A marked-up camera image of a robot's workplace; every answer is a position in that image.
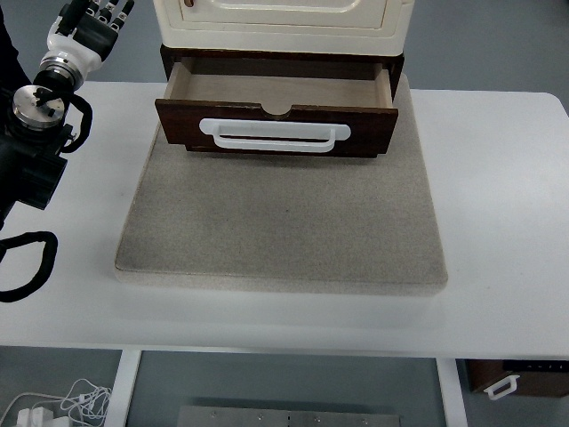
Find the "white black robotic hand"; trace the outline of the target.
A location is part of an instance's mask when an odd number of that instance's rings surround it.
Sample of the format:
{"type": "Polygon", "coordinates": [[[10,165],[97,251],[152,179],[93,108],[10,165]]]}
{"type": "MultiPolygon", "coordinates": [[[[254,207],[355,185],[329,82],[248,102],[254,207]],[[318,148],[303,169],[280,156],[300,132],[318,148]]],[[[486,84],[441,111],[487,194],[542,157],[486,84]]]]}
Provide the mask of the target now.
{"type": "Polygon", "coordinates": [[[108,0],[100,8],[100,0],[91,0],[86,11],[84,0],[66,4],[48,32],[46,57],[58,58],[78,71],[99,69],[110,55],[135,1],[127,0],[110,22],[117,4],[118,0],[108,0]]]}

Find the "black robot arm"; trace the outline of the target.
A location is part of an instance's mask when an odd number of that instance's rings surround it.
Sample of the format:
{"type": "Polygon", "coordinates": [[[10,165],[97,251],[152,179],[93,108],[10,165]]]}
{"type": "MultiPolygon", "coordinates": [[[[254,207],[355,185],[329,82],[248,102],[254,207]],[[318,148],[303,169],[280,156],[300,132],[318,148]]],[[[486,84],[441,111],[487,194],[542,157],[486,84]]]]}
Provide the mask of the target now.
{"type": "Polygon", "coordinates": [[[48,51],[28,78],[1,31],[1,216],[16,203],[45,209],[66,168],[64,154],[90,134],[92,107],[77,90],[101,68],[134,7],[132,1],[71,1],[47,37],[48,51]]]}

